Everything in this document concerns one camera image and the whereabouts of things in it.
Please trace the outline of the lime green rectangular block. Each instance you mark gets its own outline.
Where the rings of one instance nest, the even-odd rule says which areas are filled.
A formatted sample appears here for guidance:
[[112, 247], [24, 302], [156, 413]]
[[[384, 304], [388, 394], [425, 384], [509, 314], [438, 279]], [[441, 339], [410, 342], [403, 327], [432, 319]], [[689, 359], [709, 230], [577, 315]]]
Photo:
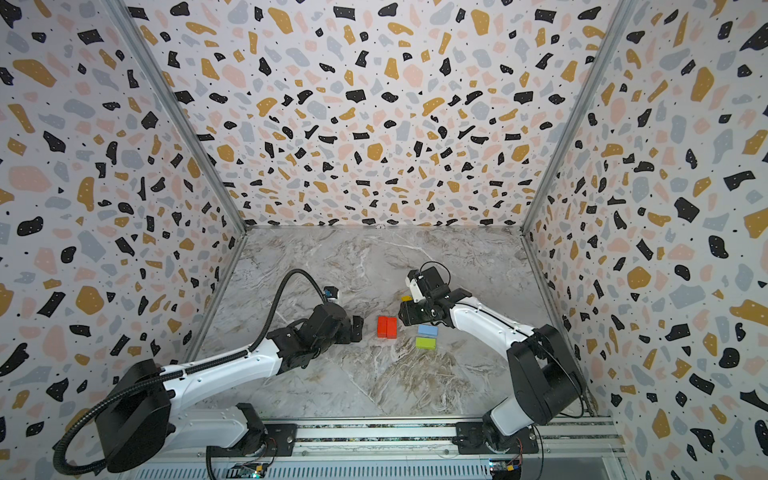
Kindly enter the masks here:
[[437, 340], [429, 337], [417, 337], [415, 347], [420, 350], [434, 351], [437, 348]]

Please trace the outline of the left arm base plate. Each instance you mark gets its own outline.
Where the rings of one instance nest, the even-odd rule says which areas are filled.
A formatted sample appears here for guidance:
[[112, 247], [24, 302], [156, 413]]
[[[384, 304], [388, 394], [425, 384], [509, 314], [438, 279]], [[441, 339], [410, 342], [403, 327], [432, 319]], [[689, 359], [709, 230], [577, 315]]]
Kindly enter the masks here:
[[296, 444], [298, 425], [295, 423], [267, 423], [263, 428], [249, 428], [231, 447], [208, 447], [206, 456], [217, 458], [281, 458], [290, 457]]

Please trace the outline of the red rectangular wood block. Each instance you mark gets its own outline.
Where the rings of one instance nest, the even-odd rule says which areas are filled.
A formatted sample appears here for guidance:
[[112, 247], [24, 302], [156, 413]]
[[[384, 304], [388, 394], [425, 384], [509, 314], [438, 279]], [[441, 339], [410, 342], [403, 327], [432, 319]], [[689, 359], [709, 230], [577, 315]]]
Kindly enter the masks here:
[[386, 339], [388, 337], [389, 320], [385, 316], [379, 316], [377, 319], [377, 337]]

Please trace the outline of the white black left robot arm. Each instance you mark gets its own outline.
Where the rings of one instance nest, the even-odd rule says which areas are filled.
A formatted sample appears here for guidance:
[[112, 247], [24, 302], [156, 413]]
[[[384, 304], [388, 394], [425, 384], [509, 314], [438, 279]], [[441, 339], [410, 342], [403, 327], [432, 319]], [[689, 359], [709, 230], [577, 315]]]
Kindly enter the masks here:
[[213, 458], [278, 455], [278, 439], [250, 404], [240, 403], [234, 415], [224, 413], [211, 423], [186, 412], [241, 384], [306, 368], [334, 345], [358, 343], [363, 325], [362, 317], [338, 304], [322, 303], [308, 318], [269, 332], [256, 348], [167, 367], [133, 365], [114, 390], [119, 400], [95, 420], [105, 470], [126, 472], [172, 449], [203, 447]]

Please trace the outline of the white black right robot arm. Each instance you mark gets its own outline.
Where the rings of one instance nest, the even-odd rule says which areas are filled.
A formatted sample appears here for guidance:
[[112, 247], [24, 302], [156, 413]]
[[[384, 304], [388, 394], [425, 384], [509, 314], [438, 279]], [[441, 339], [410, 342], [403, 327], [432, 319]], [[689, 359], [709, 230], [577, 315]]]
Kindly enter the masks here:
[[405, 326], [443, 325], [465, 332], [507, 360], [512, 392], [484, 417], [486, 441], [546, 425], [580, 401], [585, 386], [561, 333], [551, 325], [533, 327], [484, 305], [464, 288], [423, 279], [406, 282], [411, 298], [401, 302]]

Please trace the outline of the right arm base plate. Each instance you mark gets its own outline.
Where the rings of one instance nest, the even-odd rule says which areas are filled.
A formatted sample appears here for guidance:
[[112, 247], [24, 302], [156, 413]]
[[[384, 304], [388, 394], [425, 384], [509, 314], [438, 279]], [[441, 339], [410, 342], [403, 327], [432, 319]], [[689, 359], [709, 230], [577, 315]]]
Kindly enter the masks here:
[[530, 427], [505, 436], [490, 421], [458, 422], [451, 442], [461, 455], [519, 455], [539, 452], [537, 435]]

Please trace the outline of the light blue rectangular block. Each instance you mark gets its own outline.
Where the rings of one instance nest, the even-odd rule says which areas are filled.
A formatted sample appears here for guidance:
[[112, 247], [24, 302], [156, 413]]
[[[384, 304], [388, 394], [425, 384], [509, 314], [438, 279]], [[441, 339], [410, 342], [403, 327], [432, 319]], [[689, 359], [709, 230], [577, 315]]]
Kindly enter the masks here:
[[439, 334], [439, 329], [436, 326], [422, 324], [418, 326], [417, 332], [422, 337], [436, 338]]

